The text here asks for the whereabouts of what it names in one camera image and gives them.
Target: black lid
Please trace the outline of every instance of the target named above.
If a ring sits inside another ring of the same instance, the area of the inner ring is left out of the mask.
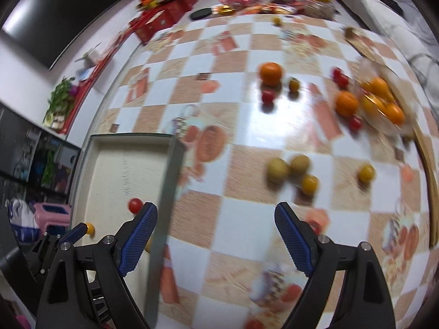
[[[206,18],[207,16],[212,15],[212,9],[210,7],[208,8],[202,8],[201,10],[192,12],[190,14],[190,19],[192,21],[197,21],[199,19]]]

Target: checkered tablecloth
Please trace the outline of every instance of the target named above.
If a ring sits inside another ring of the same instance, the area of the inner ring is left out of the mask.
[[[173,133],[188,149],[168,237],[179,304],[161,299],[157,328],[282,326],[306,278],[274,225],[280,201],[335,243],[372,244],[397,327],[405,328],[439,258],[428,247],[427,187],[415,145],[367,125],[357,137],[342,122],[328,129],[320,117],[324,108],[332,110],[337,92],[331,69],[352,77],[359,54],[338,23],[298,16],[283,18],[278,28],[271,18],[220,17],[158,33],[130,61],[100,121],[99,133]],[[436,169],[439,132],[422,88],[390,40],[362,33],[402,79],[406,98],[419,104],[418,123]],[[218,42],[229,34],[227,43]],[[269,111],[260,104],[263,62],[285,70],[282,94]],[[292,76],[301,83],[296,100],[287,96]],[[320,180],[311,200],[291,182],[273,189],[265,179],[270,158],[288,161],[299,153],[309,156],[310,173]],[[356,181],[364,163],[377,173],[368,189]],[[319,328],[331,321],[342,275],[337,272]]]

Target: blue gripper pad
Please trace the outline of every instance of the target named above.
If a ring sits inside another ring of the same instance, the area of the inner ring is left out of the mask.
[[[62,243],[76,243],[79,241],[85,234],[87,234],[87,224],[79,223],[73,229],[67,231],[58,241],[57,248],[61,246]]]
[[[317,262],[317,245],[314,242],[316,235],[311,227],[300,221],[285,202],[276,206],[274,222],[296,268],[309,277]]]
[[[138,221],[126,242],[124,244],[122,243],[120,264],[118,266],[118,271],[121,276],[125,277],[128,272],[134,271],[136,268],[145,245],[157,225],[157,217],[157,207],[153,203],[145,203],[136,217],[132,221],[124,223],[119,229],[116,234],[118,241],[121,240],[118,234],[122,231],[125,224]]]

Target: bag of oranges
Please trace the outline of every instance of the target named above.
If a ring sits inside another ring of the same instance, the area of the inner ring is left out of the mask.
[[[415,100],[404,100],[412,109],[406,115],[392,92],[395,88],[400,91],[398,95],[404,95],[394,72],[367,58],[361,60],[354,87],[359,110],[371,126],[388,136],[409,134],[418,107]]]

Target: pink container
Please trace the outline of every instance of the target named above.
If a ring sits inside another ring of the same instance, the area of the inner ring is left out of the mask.
[[[72,209],[67,204],[35,203],[35,222],[41,233],[50,225],[68,227]]]

